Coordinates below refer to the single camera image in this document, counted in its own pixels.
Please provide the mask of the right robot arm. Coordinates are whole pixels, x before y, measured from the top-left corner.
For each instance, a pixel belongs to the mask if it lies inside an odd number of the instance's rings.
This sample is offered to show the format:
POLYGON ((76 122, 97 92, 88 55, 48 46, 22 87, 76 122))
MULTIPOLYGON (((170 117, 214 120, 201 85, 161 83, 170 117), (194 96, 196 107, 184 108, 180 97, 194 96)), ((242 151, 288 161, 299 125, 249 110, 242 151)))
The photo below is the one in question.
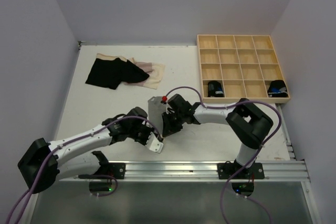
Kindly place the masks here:
POLYGON ((273 120, 258 106, 246 98, 222 108, 201 102, 190 104, 179 94, 171 97, 166 104, 168 108, 161 114, 162 136, 181 131, 185 123, 229 125, 241 141, 234 172, 240 178, 246 178, 252 173, 257 152, 274 125, 273 120))

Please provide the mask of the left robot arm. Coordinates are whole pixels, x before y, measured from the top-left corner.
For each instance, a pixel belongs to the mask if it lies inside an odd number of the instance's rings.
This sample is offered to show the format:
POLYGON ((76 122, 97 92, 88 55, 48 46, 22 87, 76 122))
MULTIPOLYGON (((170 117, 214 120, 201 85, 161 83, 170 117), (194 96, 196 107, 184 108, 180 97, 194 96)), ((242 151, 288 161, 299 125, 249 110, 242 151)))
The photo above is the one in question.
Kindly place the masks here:
POLYGON ((73 137, 51 142, 39 138, 20 159, 18 169, 33 194, 72 176, 104 178, 112 172, 107 158, 99 150, 101 147, 130 138, 153 152, 162 151, 163 139, 147 116, 143 109, 135 107, 128 114, 108 118, 73 137))

